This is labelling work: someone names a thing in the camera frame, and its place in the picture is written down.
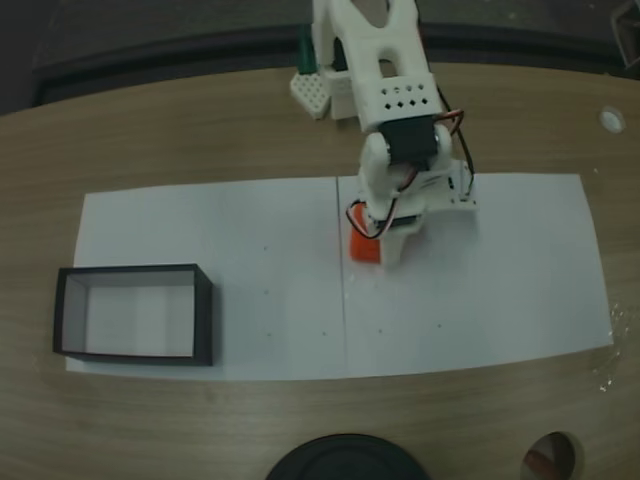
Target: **dark floor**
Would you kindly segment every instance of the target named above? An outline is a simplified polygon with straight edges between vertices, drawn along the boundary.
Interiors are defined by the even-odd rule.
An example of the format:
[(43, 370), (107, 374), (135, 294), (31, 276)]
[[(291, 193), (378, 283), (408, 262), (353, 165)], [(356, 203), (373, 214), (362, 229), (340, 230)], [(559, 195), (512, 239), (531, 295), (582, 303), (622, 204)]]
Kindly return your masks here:
[[(614, 43), (625, 0), (417, 0), (425, 23), (493, 26)], [(311, 20), (310, 0), (21, 0), (0, 4), (0, 114), (27, 108), (31, 70), (195, 35)]]
[[(507, 27), (613, 42), (624, 0), (417, 0), (425, 23)], [(49, 26), (38, 66), (207, 33), (311, 21), (311, 0), (68, 0)]]
[(31, 67), (58, 0), (0, 2), (0, 115), (31, 105)]

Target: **white robotic arm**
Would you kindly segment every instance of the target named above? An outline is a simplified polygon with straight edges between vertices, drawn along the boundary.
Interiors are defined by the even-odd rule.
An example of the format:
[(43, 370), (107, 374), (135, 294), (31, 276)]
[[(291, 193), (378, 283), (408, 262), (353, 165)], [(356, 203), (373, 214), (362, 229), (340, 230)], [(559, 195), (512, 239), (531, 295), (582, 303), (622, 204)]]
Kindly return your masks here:
[[(361, 198), (347, 211), (351, 254), (384, 266), (399, 261), (407, 236), (422, 228), (427, 213), (476, 205), (472, 172), (451, 157), (451, 132), (464, 113), (443, 110), (417, 25), (414, 0), (314, 0), (320, 82), (297, 75), (291, 83), (316, 118), (330, 102), (334, 119), (358, 116), (369, 133), (358, 173)], [(342, 52), (346, 62), (336, 58)], [(393, 64), (396, 75), (385, 77), (381, 62)], [(340, 63), (346, 64), (334, 68)], [(310, 82), (324, 91), (314, 95)], [(448, 120), (451, 129), (442, 123)]]

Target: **black box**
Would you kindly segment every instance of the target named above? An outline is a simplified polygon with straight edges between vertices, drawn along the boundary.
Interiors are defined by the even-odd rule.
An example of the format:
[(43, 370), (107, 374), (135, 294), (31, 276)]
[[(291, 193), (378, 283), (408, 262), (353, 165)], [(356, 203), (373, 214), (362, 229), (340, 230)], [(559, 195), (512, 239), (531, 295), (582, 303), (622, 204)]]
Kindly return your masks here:
[(212, 365), (213, 284), (196, 264), (61, 268), (53, 351), (79, 360)]

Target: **wooden tabletop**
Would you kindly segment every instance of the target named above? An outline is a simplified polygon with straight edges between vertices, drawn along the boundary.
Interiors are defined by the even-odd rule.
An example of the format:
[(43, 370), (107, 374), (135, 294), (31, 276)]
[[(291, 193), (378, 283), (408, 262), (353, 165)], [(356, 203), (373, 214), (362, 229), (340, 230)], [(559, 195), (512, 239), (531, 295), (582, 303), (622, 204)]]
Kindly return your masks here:
[[(609, 298), (640, 288), (640, 84), (521, 67), (435, 65), (479, 172), (582, 177)], [(614, 383), (607, 350), (464, 371), (308, 382), (199, 383), (66, 373), (51, 352), (57, 269), (85, 193), (353, 174), (356, 122), (312, 121), (292, 71), (117, 90), (0, 118), (0, 471), (31, 479), (261, 480), (290, 449), (340, 432), (396, 442), (435, 480), (517, 479), (541, 436), (569, 433), (580, 478), (640, 471), (640, 335)], [(627, 129), (598, 123), (606, 105)]]

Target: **white paper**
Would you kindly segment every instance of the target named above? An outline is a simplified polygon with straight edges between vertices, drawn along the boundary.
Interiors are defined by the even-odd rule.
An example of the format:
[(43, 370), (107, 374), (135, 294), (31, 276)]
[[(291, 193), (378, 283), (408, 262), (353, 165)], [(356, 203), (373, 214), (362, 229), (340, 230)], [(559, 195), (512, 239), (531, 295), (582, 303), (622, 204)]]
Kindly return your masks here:
[(320, 379), (470, 368), (609, 344), (579, 177), (476, 178), (477, 213), (429, 217), (386, 272), (348, 258), (343, 212), (358, 196), (355, 177), (339, 179), (339, 195), (334, 178), (88, 195), (76, 266), (197, 263), (221, 294), (214, 311), (222, 359), (211, 368), (68, 359), (67, 368)]
[[(475, 188), (477, 212), (427, 217), (397, 268), (343, 262), (351, 376), (495, 365), (610, 343), (580, 177), (478, 175)], [(341, 178), (339, 189), (344, 210), (358, 197), (355, 177)]]
[(67, 360), (74, 371), (187, 379), (345, 372), (336, 180), (154, 187), (85, 198), (76, 266), (197, 263), (215, 284), (214, 367)]
[(193, 350), (193, 286), (92, 287), (86, 349), (115, 355), (184, 356)]

